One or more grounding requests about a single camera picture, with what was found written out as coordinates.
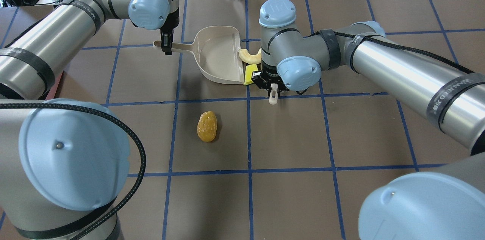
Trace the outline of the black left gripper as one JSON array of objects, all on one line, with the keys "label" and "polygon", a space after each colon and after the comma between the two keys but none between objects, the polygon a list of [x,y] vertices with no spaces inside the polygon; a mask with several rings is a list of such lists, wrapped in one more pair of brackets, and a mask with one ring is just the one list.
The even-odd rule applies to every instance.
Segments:
[{"label": "black left gripper", "polygon": [[165,34],[166,34],[166,55],[172,55],[173,32],[180,24],[180,9],[168,14],[162,30],[160,30],[160,48],[165,52]]}]

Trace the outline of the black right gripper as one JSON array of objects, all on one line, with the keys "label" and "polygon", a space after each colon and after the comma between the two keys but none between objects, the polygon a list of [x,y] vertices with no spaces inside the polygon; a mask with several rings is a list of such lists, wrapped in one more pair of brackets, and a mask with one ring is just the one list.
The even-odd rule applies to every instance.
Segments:
[{"label": "black right gripper", "polygon": [[277,73],[277,67],[261,64],[261,71],[253,71],[253,83],[261,90],[271,92],[271,85],[277,85],[277,92],[289,91]]}]

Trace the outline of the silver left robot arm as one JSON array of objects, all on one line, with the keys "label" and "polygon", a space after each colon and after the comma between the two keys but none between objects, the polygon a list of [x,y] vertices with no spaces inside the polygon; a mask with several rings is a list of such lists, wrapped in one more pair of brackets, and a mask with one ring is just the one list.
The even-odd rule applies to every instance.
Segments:
[{"label": "silver left robot arm", "polygon": [[30,240],[122,240],[117,212],[144,177],[138,136],[106,107],[41,101],[108,19],[161,30],[171,53],[178,0],[64,0],[1,49],[1,207]]}]

